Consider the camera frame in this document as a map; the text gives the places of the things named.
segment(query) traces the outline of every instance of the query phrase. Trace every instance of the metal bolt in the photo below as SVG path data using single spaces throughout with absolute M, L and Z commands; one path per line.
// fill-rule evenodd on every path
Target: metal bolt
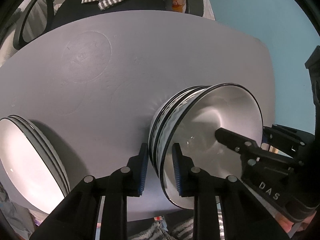
M 125 167 L 122 167 L 122 168 L 120 169 L 120 171 L 121 171 L 122 173 L 128 173 L 128 172 L 130 171 L 130 168 L 127 167 L 127 166 L 125 166 Z
M 192 168 L 191 168 L 191 171 L 192 171 L 193 173 L 199 173 L 199 172 L 201 171 L 201 169 L 200 169 L 199 167 L 192 167 Z
M 247 162 L 250 166 L 254 166 L 257 162 L 254 159 L 250 159 Z
M 84 180 L 85 183 L 89 183 L 89 182 L 93 181 L 93 177 L 90 176 L 90 175 L 89 176 L 85 176 L 83 180 Z
M 238 179 L 237 179 L 236 176 L 230 175 L 230 176 L 228 176 L 228 180 L 229 180 L 230 182 L 236 182 Z

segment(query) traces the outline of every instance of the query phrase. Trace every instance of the black rim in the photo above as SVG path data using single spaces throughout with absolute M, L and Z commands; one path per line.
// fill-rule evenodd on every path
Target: black rim
M 6 119 L 6 120 L 9 120 L 10 122 L 14 123 L 14 125 L 19 128 L 19 130 L 20 130 L 20 131 L 23 133 L 23 135 L 27 138 L 27 140 L 30 142 L 30 144 L 34 147 L 33 143 L 30 141 L 30 138 L 28 138 L 28 136 L 25 134 L 25 132 L 24 132 L 15 122 L 13 122 L 13 121 L 12 121 L 11 119 L 9 119 L 8 117 L 4 117 L 4 118 L 2 118 L 2 119 Z M 28 130 L 28 128 L 27 128 L 23 123 L 21 123 L 19 120 L 17 120 L 17 119 L 14 119 L 14 120 L 17 121 L 17 122 L 19 122 L 21 125 L 23 125 L 24 128 L 26 128 L 26 129 Z M 42 148 L 42 150 L 45 151 L 45 149 L 43 148 L 43 146 L 41 145 L 41 143 L 38 141 L 38 139 L 35 138 L 35 137 L 34 137 L 34 139 L 35 139 L 35 141 L 37 141 L 37 142 L 39 143 L 39 146 Z M 52 162 L 50 162 L 50 157 L 48 156 L 49 162 L 50 162 L 50 164 L 52 164 L 53 170 L 56 171 L 56 173 L 57 173 L 58 176 L 52 173 L 52 172 L 53 172 L 52 168 L 48 166 L 49 163 L 44 160 L 43 156 L 41 156 L 39 153 L 38 153 L 38 155 L 40 156 L 40 158 L 41 158 L 42 161 L 44 162 L 44 164 L 45 164 L 45 166 L 47 167 L 47 169 L 49 170 L 50 174 L 51 174 L 51 175 L 53 176 L 53 178 L 55 179 L 55 181 L 56 181 L 56 183 L 58 184 L 58 186 L 59 186 L 62 194 L 64 195 L 64 197 L 66 197 L 66 195 L 68 194 L 67 189 L 66 189 L 66 186 L 64 185 L 63 180 L 62 180 L 62 178 L 61 178 L 61 175 L 60 175 L 59 172 L 57 171 L 57 168 L 55 167 L 55 165 L 54 165 Z
M 164 127 L 166 121 L 168 120 L 169 116 L 172 114 L 172 112 L 176 109 L 176 107 L 183 101 L 185 100 L 186 97 L 190 96 L 191 94 L 195 93 L 196 91 L 200 90 L 200 89 L 204 89 L 210 86 L 198 86 L 197 88 L 191 90 L 190 92 L 186 93 L 183 97 L 181 97 L 172 107 L 171 109 L 167 112 L 166 116 L 164 117 L 164 119 L 162 120 L 162 123 L 159 126 L 158 129 L 158 133 L 156 134 L 156 138 L 155 138 L 155 143 L 153 145 L 153 149 L 152 149 L 152 154 L 153 154 L 153 167 L 156 171 L 157 176 L 159 177 L 159 171 L 158 171 L 158 167 L 157 167 L 157 162 L 156 162 L 156 148 L 157 148 L 157 144 L 159 142 L 160 139 L 160 134 L 162 131 L 162 128 Z
M 247 90 L 245 87 L 239 85 L 239 84 L 235 84 L 235 83 L 223 83 L 223 84 L 219 84 L 219 85 L 216 85 L 216 86 L 213 86 L 205 91 L 203 91 L 200 95 L 198 95 L 192 102 L 191 104 L 183 111 L 183 113 L 181 114 L 181 116 L 178 118 L 177 122 L 175 123 L 174 127 L 172 128 L 170 134 L 169 134 L 169 137 L 167 139 L 167 142 L 164 146 L 164 150 L 163 150 L 163 154 L 161 156 L 161 162 L 160 162 L 160 183 L 161 183 L 161 187 L 162 187 L 162 191 L 164 192 L 166 198 L 172 203 L 174 204 L 175 206 L 177 207 L 180 207 L 178 206 L 176 203 L 174 203 L 170 198 L 169 196 L 167 195 L 167 192 L 164 188 L 164 181 L 163 181 L 163 168 L 164 168 L 164 159 L 165 159 L 165 155 L 167 153 L 167 150 L 168 150 L 168 147 L 169 147 L 169 144 L 171 142 L 171 139 L 172 139 L 172 136 L 173 134 L 175 133 L 177 127 L 179 126 L 179 124 L 181 123 L 182 119 L 184 118 L 184 116 L 187 114 L 187 112 L 190 110 L 191 107 L 193 107 L 195 105 L 196 102 L 198 102 L 202 97 L 204 97 L 206 94 L 208 94 L 209 92 L 217 89 L 217 88 L 220 88 L 220 87 L 225 87 L 225 86 L 236 86 L 236 87 L 240 87 L 244 90 L 246 90 L 254 99 L 254 101 L 256 102 L 257 106 L 258 106 L 258 109 L 260 111 L 260 116 L 261 116 L 261 121 L 262 121 L 262 127 L 263 127 L 263 118 L 262 118 L 262 113 L 261 113 L 261 109 L 260 109 L 260 106 L 256 100 L 256 98 L 254 97 L 254 95 L 249 91 Z
M 31 126 L 24 118 L 22 118 L 21 116 L 18 116 L 18 115 L 10 115 L 9 118 L 12 118 L 16 121 L 18 121 L 19 123 L 21 123 L 27 130 L 29 130 L 32 134 L 35 134 L 35 138 L 37 140 L 37 142 L 41 145 L 42 149 L 47 153 L 49 152 L 51 154 L 51 156 L 48 154 L 51 162 L 53 163 L 53 166 L 55 167 L 56 171 L 58 172 L 59 174 L 59 177 L 61 178 L 61 180 L 63 181 L 63 184 L 65 185 L 65 188 L 66 188 L 66 192 L 67 194 L 70 192 L 70 189 L 68 187 L 68 183 L 67 183 L 67 178 L 65 176 L 65 174 L 63 173 L 57 159 L 54 157 L 52 151 L 50 150 L 49 146 L 47 145 L 47 143 L 43 140 L 42 136 L 37 132 L 36 129 L 34 129 L 33 126 Z M 43 144 L 39 141 L 39 139 L 36 137 L 38 136 L 39 139 L 43 142 L 43 144 L 46 146 L 47 149 L 44 148 Z
M 177 98 L 179 97 L 181 94 L 183 94 L 184 92 L 190 90 L 190 89 L 194 89 L 194 88 L 197 88 L 199 86 L 194 86 L 194 87 L 189 87 L 189 88 L 186 88 L 182 91 L 180 91 L 179 93 L 175 94 L 173 97 L 171 97 L 169 99 L 169 101 L 162 107 L 162 109 L 160 110 L 160 112 L 158 113 L 152 127 L 151 127 L 151 132 L 150 132 L 150 140 L 148 142 L 148 152 L 149 152 L 149 158 L 150 158 L 150 161 L 151 161 L 151 164 L 152 166 L 154 167 L 153 165 L 153 158 L 152 158 L 152 151 L 151 151 L 151 144 L 152 144 L 152 139 L 153 139 L 153 134 L 155 132 L 155 129 L 156 129 L 156 125 L 158 124 L 159 122 L 159 119 L 162 115 L 162 113 L 168 108 L 168 106 Z

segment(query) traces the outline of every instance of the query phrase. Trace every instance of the circular mark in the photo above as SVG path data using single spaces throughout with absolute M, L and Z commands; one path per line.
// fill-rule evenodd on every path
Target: circular mark
M 89 182 L 93 181 L 93 177 L 89 175 L 89 176 L 84 177 L 83 180 L 85 183 L 89 183 Z
M 127 167 L 127 166 L 125 166 L 125 167 L 122 167 L 122 168 L 120 169 L 120 171 L 121 171 L 122 173 L 128 173 L 128 172 L 130 171 L 130 168 Z
M 47 111 L 67 115 L 79 111 L 88 103 L 92 95 L 90 83 L 55 80 L 46 88 L 45 105 Z
M 84 83 L 98 77 L 107 67 L 111 45 L 98 32 L 81 33 L 71 39 L 62 54 L 62 68 L 68 80 Z
M 236 176 L 230 175 L 230 176 L 228 176 L 228 180 L 229 180 L 230 182 L 236 182 L 238 179 L 237 179 Z

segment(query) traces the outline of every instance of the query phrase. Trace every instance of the black bracket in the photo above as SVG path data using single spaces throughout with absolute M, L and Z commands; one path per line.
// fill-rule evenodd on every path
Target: black bracket
M 148 166 L 148 145 L 110 176 L 86 176 L 31 235 L 30 240 L 95 239 L 101 197 L 105 196 L 100 239 L 127 240 L 127 197 L 139 197 Z
M 219 128 L 218 142 L 241 156 L 241 179 L 292 222 L 312 215 L 320 203 L 320 191 L 314 170 L 314 135 L 292 128 L 264 127 L 268 143 L 291 157 L 262 150 L 256 142 Z
M 313 103 L 316 106 L 316 129 L 315 137 L 318 143 L 320 139 L 320 46 L 317 46 L 307 62 L 306 69 L 309 70 Z
M 211 176 L 194 167 L 179 143 L 172 146 L 172 160 L 180 196 L 194 196 L 193 240 L 219 240 L 215 196 L 219 196 L 225 239 L 289 239 L 276 220 L 235 176 Z

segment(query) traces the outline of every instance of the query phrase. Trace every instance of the teal wall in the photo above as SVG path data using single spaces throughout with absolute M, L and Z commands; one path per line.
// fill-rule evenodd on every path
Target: teal wall
M 252 35 L 269 49 L 278 124 L 314 133 L 315 107 L 304 63 L 320 37 L 294 0 L 210 0 L 218 22 Z

